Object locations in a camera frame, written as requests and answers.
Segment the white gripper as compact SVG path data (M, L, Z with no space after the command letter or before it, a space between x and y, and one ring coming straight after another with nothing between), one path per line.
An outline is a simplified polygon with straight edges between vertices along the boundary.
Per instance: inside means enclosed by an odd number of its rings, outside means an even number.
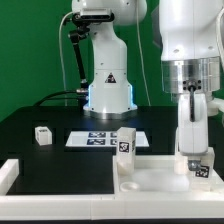
M207 102L204 93L194 95L195 120L190 120L190 94L181 94L178 102L178 146L188 157L188 169L201 169L201 157L208 150Z

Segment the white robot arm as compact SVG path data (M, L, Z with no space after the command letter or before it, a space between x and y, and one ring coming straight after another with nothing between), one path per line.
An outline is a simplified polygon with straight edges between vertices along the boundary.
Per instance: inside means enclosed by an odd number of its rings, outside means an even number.
M114 25L144 19L146 0L72 0L72 20L91 36L94 81L84 111L113 118L137 109L127 81L127 48ZM208 116L219 111L212 93L220 88L224 0L160 0L163 88L178 99L176 151L198 171L208 155Z

